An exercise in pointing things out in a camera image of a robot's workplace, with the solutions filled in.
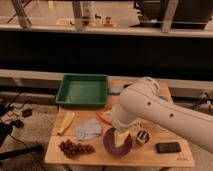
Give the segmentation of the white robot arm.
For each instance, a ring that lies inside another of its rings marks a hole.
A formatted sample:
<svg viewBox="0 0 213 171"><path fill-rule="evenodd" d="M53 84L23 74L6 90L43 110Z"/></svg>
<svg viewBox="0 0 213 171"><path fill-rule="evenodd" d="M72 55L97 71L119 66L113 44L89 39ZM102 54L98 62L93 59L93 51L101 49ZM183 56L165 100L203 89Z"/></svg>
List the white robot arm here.
<svg viewBox="0 0 213 171"><path fill-rule="evenodd" d="M159 91L159 83L151 77L124 88L111 109L114 128L124 133L141 117L213 154L213 116L170 103L159 97Z"/></svg>

